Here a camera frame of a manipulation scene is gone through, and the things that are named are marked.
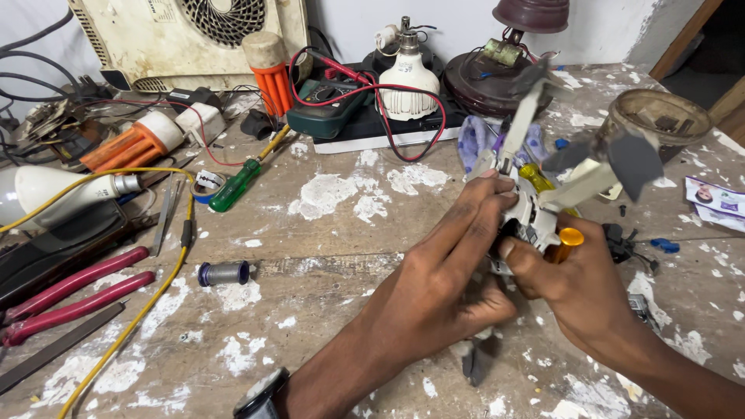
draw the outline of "green screwdriver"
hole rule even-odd
[[[217,212],[226,212],[243,195],[243,192],[246,192],[248,183],[259,175],[261,161],[285,138],[288,132],[290,132],[290,125],[285,125],[257,158],[246,160],[241,171],[228,179],[220,191],[209,200],[209,207]]]

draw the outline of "red plier handle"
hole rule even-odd
[[[2,343],[7,347],[20,345],[24,340],[26,340],[26,338],[35,333],[42,332],[43,330],[88,315],[98,309],[108,306],[136,289],[152,283],[153,281],[155,281],[154,272],[142,272],[141,274],[123,280],[118,284],[112,285],[85,300],[78,301],[77,303],[70,304],[67,307],[56,309],[27,320],[13,323],[5,330],[5,336],[2,339]]]
[[[108,274],[113,274],[127,266],[133,265],[150,255],[150,251],[145,246],[139,246],[117,257],[113,257],[103,262],[83,269],[82,271],[70,275],[45,291],[29,298],[25,303],[5,311],[4,324],[12,324],[15,321],[23,320],[39,313],[43,313],[49,307],[59,303],[73,292],[101,279]]]

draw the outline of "wristwatch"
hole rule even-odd
[[[290,378],[290,371],[282,367],[253,385],[233,409],[235,419],[279,419],[272,397]]]

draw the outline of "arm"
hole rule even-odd
[[[463,305],[471,274],[494,242],[514,182],[496,171],[469,182],[440,223],[404,257],[360,314],[273,398],[283,419],[339,418],[407,365],[511,318],[495,282]]]
[[[741,418],[745,387],[686,359],[632,312],[602,227],[567,214],[559,217],[559,227],[585,236],[561,265],[549,264],[528,243],[505,239],[500,244],[522,293],[546,299],[573,344],[684,418]]]

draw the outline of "man's right hand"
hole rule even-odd
[[[506,238],[499,253],[515,274],[515,283],[529,299],[543,298],[554,311],[559,328],[578,348],[616,369],[628,361],[624,342],[646,326],[629,306],[621,278],[608,251],[603,228],[561,212],[558,228],[572,227],[583,244],[556,265],[546,262],[530,243]]]

